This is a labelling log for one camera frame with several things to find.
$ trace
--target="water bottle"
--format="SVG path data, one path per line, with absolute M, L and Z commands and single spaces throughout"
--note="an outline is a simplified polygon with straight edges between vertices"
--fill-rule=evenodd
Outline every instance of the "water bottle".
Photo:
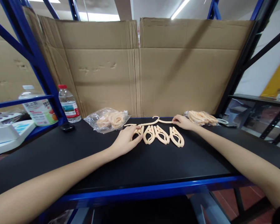
M 28 85 L 23 86 L 23 88 L 25 92 L 23 92 L 19 96 L 20 100 L 37 96 L 44 96 L 43 93 L 35 90 L 34 86 Z M 48 99 L 28 102 L 22 105 L 37 126 L 47 126 L 58 121 L 57 116 L 55 115 Z
M 76 100 L 72 93 L 68 90 L 66 85 L 58 85 L 59 100 L 64 113 L 69 123 L 75 123 L 81 120 L 81 115 L 76 103 Z

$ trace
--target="white device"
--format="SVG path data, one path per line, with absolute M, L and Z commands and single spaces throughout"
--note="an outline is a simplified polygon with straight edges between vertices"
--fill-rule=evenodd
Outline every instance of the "white device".
M 19 137 L 12 124 L 2 124 L 0 122 L 0 143 L 16 140 Z
M 12 141 L 0 143 L 0 154 L 18 147 L 36 127 L 33 120 L 19 121 L 11 125 L 19 137 Z

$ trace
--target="hand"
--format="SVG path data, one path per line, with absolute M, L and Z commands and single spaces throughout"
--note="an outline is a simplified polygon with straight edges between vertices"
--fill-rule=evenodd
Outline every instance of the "hand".
M 115 153 L 116 156 L 119 157 L 135 148 L 143 138 L 143 135 L 139 135 L 136 139 L 132 140 L 136 129 L 141 129 L 141 127 L 133 125 L 121 130 L 117 139 L 109 148 L 112 153 Z
M 196 129 L 197 127 L 200 127 L 198 124 L 195 124 L 191 122 L 188 118 L 182 115 L 175 115 L 175 117 L 172 119 L 173 124 L 176 124 L 182 129 L 185 130 L 191 130 Z

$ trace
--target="flattened cardboard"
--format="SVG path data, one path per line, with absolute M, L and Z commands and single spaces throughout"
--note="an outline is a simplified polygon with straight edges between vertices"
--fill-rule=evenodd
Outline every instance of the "flattened cardboard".
M 214 114 L 253 21 L 140 21 L 143 117 Z
M 32 26 L 38 26 L 35 15 Z M 53 61 L 58 82 L 68 85 L 82 117 L 103 107 L 137 117 L 134 51 L 136 21 L 74 22 L 38 16 L 39 42 Z
M 103 107 L 133 117 L 214 113 L 253 21 L 144 18 L 76 22 L 29 12 L 56 82 L 68 85 L 82 117 Z
M 0 24 L 14 37 L 16 35 L 0 5 Z M 24 92 L 22 85 L 33 85 L 42 91 L 30 63 L 0 36 L 0 102 L 18 99 Z M 0 112 L 24 109 L 22 105 L 0 108 Z

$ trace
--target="ceiling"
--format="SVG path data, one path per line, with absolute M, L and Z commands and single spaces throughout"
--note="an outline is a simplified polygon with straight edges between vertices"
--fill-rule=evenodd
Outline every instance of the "ceiling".
M 59 1 L 60 3 L 52 3 L 59 17 L 72 19 L 68 0 Z M 76 2 L 79 12 L 86 12 L 84 1 L 76 0 Z M 118 2 L 125 6 L 124 10 L 130 10 L 129 15 L 132 15 L 132 18 L 139 22 L 141 17 L 170 18 L 183 0 L 85 0 L 88 13 L 114 15 L 117 15 L 118 11 L 120 13 L 123 11 L 123 9 L 117 10 L 116 6 L 120 7 Z M 190 0 L 176 18 L 206 19 L 210 3 L 211 0 Z M 224 20 L 247 20 L 250 19 L 256 3 L 257 0 L 220 0 L 218 6 Z M 37 14 L 51 17 L 43 2 L 30 1 L 30 4 Z

